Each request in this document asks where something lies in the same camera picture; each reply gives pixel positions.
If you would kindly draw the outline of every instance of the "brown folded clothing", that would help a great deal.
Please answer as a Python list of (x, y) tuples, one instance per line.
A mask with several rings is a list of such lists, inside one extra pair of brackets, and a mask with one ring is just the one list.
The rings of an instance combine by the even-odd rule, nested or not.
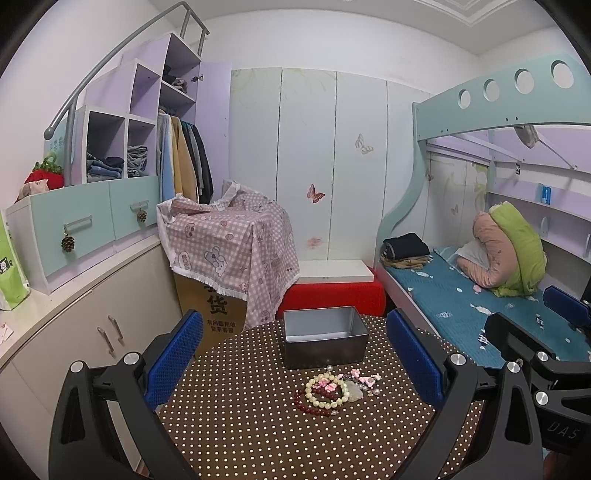
[(424, 265), (427, 265), (431, 261), (431, 258), (428, 256), (425, 257), (409, 257), (404, 258), (402, 260), (388, 260), (385, 256), (382, 255), (382, 263), (386, 267), (394, 267), (399, 268), (401, 270), (406, 270), (409, 268), (414, 268), (416, 270), (421, 270)]

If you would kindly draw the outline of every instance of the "plaid cloth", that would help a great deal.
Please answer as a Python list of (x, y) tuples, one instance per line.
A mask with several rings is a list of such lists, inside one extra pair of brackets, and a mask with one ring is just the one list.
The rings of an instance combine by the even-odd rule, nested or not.
[(157, 218), (175, 273), (245, 300), (245, 330), (274, 319), (300, 276), (291, 223), (276, 201), (232, 182), (211, 205), (178, 194), (158, 205)]

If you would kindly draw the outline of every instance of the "cardboard box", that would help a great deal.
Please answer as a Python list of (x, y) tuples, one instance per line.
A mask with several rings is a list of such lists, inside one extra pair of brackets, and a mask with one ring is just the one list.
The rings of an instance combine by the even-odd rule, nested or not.
[(246, 302), (219, 295), (204, 283), (174, 274), (183, 315), (196, 310), (203, 317), (203, 339), (195, 352), (203, 355), (227, 338), (242, 332), (246, 320)]

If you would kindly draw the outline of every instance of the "teal bed sheet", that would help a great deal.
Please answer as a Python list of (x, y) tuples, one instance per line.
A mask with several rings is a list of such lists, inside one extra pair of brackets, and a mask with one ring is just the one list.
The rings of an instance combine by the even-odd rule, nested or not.
[(528, 297), (499, 298), (488, 290), (477, 293), (474, 282), (451, 267), (439, 254), (422, 270), (386, 267), (413, 298), (439, 334), (483, 367), (505, 361), (486, 339), (484, 325), (500, 312), (548, 345), (558, 359), (588, 362), (591, 346), (581, 330), (544, 306), (542, 291)]

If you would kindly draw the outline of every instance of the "metal box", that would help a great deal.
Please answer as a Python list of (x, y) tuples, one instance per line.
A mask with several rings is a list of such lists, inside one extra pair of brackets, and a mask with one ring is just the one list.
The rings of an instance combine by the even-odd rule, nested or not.
[(363, 361), (369, 333), (355, 307), (283, 314), (285, 367), (290, 370)]

